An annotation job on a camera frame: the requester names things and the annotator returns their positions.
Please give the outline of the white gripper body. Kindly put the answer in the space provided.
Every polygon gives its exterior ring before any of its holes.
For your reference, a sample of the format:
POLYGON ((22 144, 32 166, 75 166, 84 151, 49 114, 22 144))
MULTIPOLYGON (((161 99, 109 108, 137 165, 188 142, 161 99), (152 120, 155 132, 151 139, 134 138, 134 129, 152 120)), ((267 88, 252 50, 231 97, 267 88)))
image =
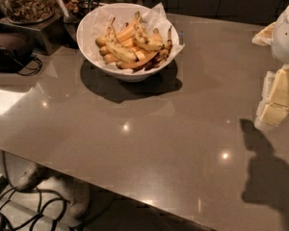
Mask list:
POLYGON ((276 21, 271 47, 276 59, 289 64, 289 5, 276 21))

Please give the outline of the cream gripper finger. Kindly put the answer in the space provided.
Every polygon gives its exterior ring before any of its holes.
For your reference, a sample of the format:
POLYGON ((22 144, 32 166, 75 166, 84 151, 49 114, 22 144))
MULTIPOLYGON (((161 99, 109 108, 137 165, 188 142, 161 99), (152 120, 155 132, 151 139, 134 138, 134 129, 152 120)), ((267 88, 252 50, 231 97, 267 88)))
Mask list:
POLYGON ((289 115, 289 64, 268 71, 263 83, 254 126, 262 131, 276 128, 289 115))
POLYGON ((272 44, 273 31, 276 24, 273 22, 260 32, 258 32, 251 40, 253 44, 260 46, 268 46, 272 44))

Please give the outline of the white robot base foot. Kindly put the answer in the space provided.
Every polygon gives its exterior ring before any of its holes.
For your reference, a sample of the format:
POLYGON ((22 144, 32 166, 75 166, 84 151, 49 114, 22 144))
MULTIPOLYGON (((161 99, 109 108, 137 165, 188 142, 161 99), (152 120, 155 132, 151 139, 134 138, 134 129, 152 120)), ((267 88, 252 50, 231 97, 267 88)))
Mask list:
POLYGON ((89 184, 51 168, 32 163, 19 178, 16 188, 20 192, 29 193, 35 191, 44 181, 47 182, 51 191, 57 192, 68 202, 70 216, 80 221, 77 231, 83 231, 91 199, 89 184))

